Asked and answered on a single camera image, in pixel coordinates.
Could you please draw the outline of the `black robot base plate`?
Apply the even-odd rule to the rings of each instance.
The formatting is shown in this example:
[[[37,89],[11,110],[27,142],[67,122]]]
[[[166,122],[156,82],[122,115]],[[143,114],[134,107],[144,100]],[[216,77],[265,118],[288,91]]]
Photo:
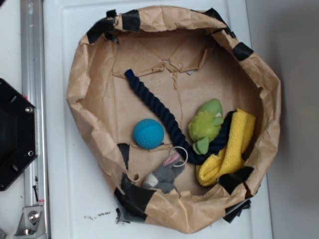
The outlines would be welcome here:
[[[0,80],[0,190],[7,190],[37,156],[36,108]]]

